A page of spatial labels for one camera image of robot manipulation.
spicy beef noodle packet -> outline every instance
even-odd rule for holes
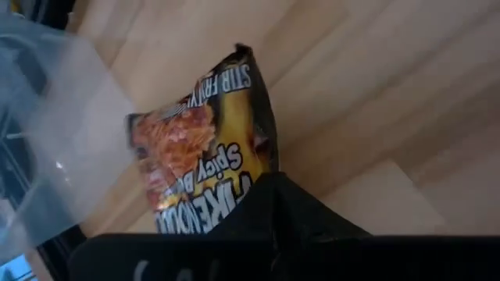
[[[207,233],[262,173],[278,170],[277,132],[252,50],[237,44],[174,105],[127,117],[160,233]]]

wooden floor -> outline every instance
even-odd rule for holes
[[[80,0],[138,111],[251,45],[282,169],[372,233],[500,233],[499,0]],[[151,232],[131,166],[88,235]]]

wood grain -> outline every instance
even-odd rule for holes
[[[393,161],[370,167],[321,201],[374,235],[446,233],[446,222]]]
[[[307,191],[374,233],[500,233],[488,196],[500,180],[490,174],[500,158],[499,0],[80,1],[78,34],[138,111],[186,95],[233,43],[250,44],[283,170]],[[372,214],[367,194],[390,208]],[[148,212],[131,166],[82,226],[149,232]],[[401,225],[382,219],[397,213]]]

clear plastic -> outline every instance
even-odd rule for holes
[[[0,264],[91,213],[133,111],[87,41],[0,14]]]
[[[8,12],[10,0],[0,0],[0,12]]]

stir fry noodle packet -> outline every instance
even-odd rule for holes
[[[242,44],[176,104],[127,117],[130,146],[160,233],[207,233],[262,173],[277,132],[252,50]]]

